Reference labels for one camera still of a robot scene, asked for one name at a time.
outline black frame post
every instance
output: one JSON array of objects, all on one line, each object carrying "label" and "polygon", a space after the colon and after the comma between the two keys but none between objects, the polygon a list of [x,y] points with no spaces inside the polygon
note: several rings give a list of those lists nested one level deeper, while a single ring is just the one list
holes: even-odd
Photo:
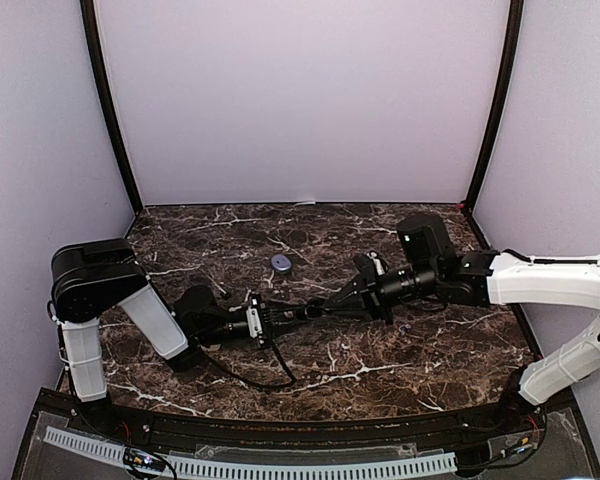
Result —
[{"label": "black frame post", "polygon": [[100,97],[100,105],[102,114],[109,132],[109,139],[113,147],[113,153],[120,169],[120,175],[124,182],[124,187],[127,190],[127,196],[131,202],[131,206],[136,215],[144,208],[138,186],[133,178],[129,157],[122,141],[122,133],[118,124],[118,117],[113,106],[113,97],[109,88],[109,80],[107,79],[107,70],[104,64],[104,56],[102,54],[102,45],[100,44],[100,35],[98,34],[98,22],[96,20],[96,10],[93,0],[80,0],[82,8],[82,22],[84,24],[84,34],[87,39],[87,47],[89,49],[89,57],[91,58],[91,67],[93,69],[93,78],[96,82],[98,96]]},{"label": "black frame post", "polygon": [[478,154],[476,168],[473,171],[473,178],[469,185],[466,199],[462,202],[465,209],[472,212],[480,196],[480,190],[484,183],[484,178],[487,175],[489,160],[493,153],[493,147],[498,136],[498,128],[502,119],[502,112],[507,100],[507,92],[509,91],[509,83],[511,82],[511,72],[513,71],[513,62],[518,46],[518,36],[520,34],[520,26],[522,24],[522,9],[524,0],[511,0],[509,5],[509,18],[507,20],[507,31],[504,38],[504,46],[502,48],[502,58],[500,60],[500,69],[498,70],[498,79],[496,88],[493,94],[493,102],[487,120],[487,127],[482,139],[482,146]]}]

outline white wall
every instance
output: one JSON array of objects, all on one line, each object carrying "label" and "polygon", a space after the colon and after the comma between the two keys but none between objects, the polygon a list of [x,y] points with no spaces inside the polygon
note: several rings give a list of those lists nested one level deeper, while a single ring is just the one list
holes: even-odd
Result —
[{"label": "white wall", "polygon": [[[476,216],[498,248],[600,253],[600,1],[526,3]],[[592,315],[546,306],[527,312],[545,352],[583,330]],[[600,457],[600,374],[575,391]]]},{"label": "white wall", "polygon": [[508,2],[97,4],[145,203],[464,198]]},{"label": "white wall", "polygon": [[54,251],[124,233],[132,212],[77,0],[0,0],[0,478],[60,371],[45,303]]}]

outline marble table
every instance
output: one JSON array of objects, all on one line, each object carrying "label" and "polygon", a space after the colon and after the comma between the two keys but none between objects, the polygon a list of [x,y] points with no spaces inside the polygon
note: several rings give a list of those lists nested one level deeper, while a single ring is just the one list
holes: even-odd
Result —
[{"label": "marble table", "polygon": [[[242,304],[248,292],[301,302],[349,281],[356,253],[373,249],[393,267],[405,264],[394,228],[414,212],[442,216],[458,251],[479,248],[454,205],[148,207],[128,239],[168,302],[195,284],[211,287],[224,306]],[[271,269],[277,253],[292,260],[290,275]],[[221,291],[231,298],[221,300]],[[101,338],[117,404],[225,419],[359,420],[482,405],[496,401],[509,373],[532,359],[508,308],[400,307],[391,326],[323,317],[277,340],[298,383],[270,393],[212,369],[173,373],[120,309],[103,315]],[[271,351],[253,341],[211,354],[250,379],[285,380]]]}]

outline perforated metal strip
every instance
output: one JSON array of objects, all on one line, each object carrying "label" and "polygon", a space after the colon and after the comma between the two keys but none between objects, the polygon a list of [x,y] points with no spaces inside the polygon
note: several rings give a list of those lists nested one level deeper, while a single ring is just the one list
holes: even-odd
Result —
[{"label": "perforated metal strip", "polygon": [[[64,450],[123,467],[124,447],[103,440],[48,427],[44,441]],[[212,462],[179,455],[169,455],[178,478],[222,480],[401,480],[422,478],[457,470],[454,453],[444,453],[389,462],[355,463],[348,465],[252,465]],[[163,476],[170,477],[168,472]]]}]

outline robotic arm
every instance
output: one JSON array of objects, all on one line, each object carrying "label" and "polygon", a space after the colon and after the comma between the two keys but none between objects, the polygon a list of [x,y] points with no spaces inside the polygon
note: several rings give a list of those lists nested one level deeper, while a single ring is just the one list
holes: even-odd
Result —
[{"label": "robotic arm", "polygon": [[[66,362],[81,402],[107,397],[98,317],[120,306],[175,371],[202,363],[203,346],[251,337],[271,346],[274,331],[323,313],[371,316],[393,323],[392,308],[434,297],[481,306],[547,303],[600,311],[600,255],[577,258],[525,257],[505,250],[456,255],[440,217],[418,214],[398,224],[408,266],[389,270],[375,253],[354,258],[358,274],[327,299],[304,305],[265,303],[251,295],[247,305],[226,310],[213,293],[194,286],[167,306],[122,239],[74,245],[52,260],[53,319],[62,330]],[[276,320],[283,314],[282,320]],[[548,357],[511,375],[499,402],[501,419],[516,423],[549,397],[600,368],[600,317]]]}]

